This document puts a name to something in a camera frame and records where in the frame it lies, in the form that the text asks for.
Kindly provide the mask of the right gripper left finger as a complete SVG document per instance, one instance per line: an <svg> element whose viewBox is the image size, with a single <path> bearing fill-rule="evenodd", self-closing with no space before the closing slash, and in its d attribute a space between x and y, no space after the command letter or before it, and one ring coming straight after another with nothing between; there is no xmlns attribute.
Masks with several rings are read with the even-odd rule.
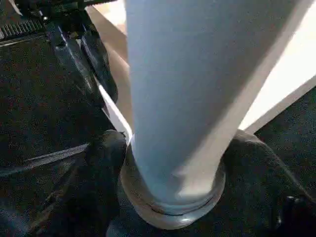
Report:
<svg viewBox="0 0 316 237"><path fill-rule="evenodd" d="M95 138L55 185L32 223L34 237L104 237L119 212L117 185L125 136L108 130Z"/></svg>

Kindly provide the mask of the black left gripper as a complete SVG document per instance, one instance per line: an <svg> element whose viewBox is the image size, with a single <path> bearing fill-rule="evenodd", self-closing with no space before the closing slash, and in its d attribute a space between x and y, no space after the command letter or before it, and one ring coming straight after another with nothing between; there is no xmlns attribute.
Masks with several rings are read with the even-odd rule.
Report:
<svg viewBox="0 0 316 237"><path fill-rule="evenodd" d="M116 103L118 88L113 79L108 52L95 29L86 8L108 0L7 0L0 5L0 45L37 35L51 22L76 39L58 42L55 55L62 67L73 75L73 83L90 104L105 106L94 74L110 98Z"/></svg>

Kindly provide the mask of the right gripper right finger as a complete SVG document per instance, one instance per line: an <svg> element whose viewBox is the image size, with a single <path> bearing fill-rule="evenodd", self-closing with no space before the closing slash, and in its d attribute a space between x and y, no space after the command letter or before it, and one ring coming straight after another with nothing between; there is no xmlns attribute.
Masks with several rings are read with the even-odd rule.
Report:
<svg viewBox="0 0 316 237"><path fill-rule="evenodd" d="M314 237L316 203L272 149L239 130L224 155L229 237Z"/></svg>

